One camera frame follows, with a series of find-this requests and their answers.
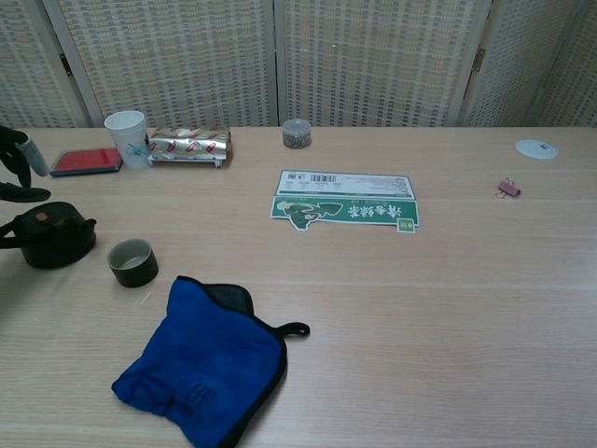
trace wooden table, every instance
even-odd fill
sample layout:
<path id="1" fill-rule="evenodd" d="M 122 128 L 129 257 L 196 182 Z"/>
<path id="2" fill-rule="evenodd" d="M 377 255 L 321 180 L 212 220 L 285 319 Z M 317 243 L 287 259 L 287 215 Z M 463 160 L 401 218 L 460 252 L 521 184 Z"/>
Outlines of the wooden table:
<path id="1" fill-rule="evenodd" d="M 31 130 L 48 161 L 104 130 Z M 560 149 L 523 157 L 521 138 Z M 285 382 L 243 437 L 266 448 L 597 446 L 597 132 L 233 129 L 231 166 L 34 178 L 97 219 L 96 248 L 57 271 L 0 252 L 0 445 L 187 446 L 121 404 L 112 381 L 164 316 L 178 274 L 251 291 L 273 325 L 304 321 Z M 270 219 L 282 169 L 409 175 L 422 227 Z M 511 177 L 517 200 L 495 197 Z M 2 180 L 16 182 L 2 171 Z M 0 203 L 2 221 L 29 209 Z M 117 242 L 146 238 L 160 274 L 120 287 Z"/>

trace barcode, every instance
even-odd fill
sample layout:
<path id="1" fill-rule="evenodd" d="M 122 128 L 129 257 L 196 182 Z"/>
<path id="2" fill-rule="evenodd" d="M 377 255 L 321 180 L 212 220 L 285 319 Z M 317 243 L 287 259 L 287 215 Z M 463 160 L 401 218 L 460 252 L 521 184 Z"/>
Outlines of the barcode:
<path id="1" fill-rule="evenodd" d="M 311 175 L 312 182 L 336 182 L 334 175 Z"/>

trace white round disc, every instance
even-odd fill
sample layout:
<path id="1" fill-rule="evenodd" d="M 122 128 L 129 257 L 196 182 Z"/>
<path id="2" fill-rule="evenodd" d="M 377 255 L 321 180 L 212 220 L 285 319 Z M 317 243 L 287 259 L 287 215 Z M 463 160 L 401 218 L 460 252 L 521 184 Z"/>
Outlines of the white round disc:
<path id="1" fill-rule="evenodd" d="M 540 140 L 519 140 L 516 149 L 520 154 L 533 159 L 553 159 L 558 155 L 558 149 Z"/>

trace blue microfiber cloth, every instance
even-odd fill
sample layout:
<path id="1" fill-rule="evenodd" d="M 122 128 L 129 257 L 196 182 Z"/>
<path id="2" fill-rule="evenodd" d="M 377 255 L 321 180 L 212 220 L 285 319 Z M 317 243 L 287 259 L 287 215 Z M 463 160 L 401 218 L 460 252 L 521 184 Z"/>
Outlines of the blue microfiber cloth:
<path id="1" fill-rule="evenodd" d="M 236 445 L 285 372 L 284 336 L 310 332 L 301 323 L 270 327 L 252 304 L 242 313 L 214 292 L 179 276 L 166 317 L 112 384 L 120 400 L 175 422 L 201 448 Z"/>

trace white cylinder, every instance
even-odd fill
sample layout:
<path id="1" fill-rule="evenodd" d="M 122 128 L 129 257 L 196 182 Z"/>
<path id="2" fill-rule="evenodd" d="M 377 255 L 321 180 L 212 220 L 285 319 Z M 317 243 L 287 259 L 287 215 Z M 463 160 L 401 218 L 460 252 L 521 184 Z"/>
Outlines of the white cylinder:
<path id="1" fill-rule="evenodd" d="M 112 134 L 112 139 L 127 168 L 141 170 L 149 166 L 147 122 L 143 112 L 138 110 L 117 112 L 104 120 L 104 126 Z"/>

